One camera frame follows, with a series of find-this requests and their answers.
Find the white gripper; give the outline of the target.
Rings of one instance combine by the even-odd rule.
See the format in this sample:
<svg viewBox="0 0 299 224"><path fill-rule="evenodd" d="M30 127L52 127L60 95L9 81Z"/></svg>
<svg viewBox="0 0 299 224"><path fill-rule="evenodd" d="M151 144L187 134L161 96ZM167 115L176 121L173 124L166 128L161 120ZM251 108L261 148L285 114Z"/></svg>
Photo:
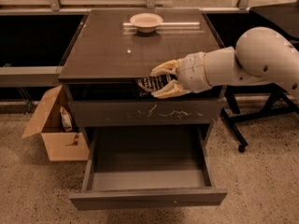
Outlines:
<svg viewBox="0 0 299 224"><path fill-rule="evenodd" d="M158 99L179 97L190 92L199 93L211 89L206 78L205 53L197 52L187 55L185 58L170 60L154 67L150 75L178 76L178 80L172 80L163 88L153 91L151 95Z"/></svg>

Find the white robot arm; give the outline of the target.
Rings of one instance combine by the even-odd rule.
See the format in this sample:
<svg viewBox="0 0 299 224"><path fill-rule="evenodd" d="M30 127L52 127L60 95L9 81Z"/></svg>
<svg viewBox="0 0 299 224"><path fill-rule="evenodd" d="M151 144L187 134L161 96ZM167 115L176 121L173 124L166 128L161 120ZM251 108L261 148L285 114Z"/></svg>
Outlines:
<svg viewBox="0 0 299 224"><path fill-rule="evenodd" d="M159 99L208 91L221 85L275 83L299 100L299 51L281 34L266 27L246 31L234 47L192 53L162 63L150 74L175 77L152 93Z"/></svg>

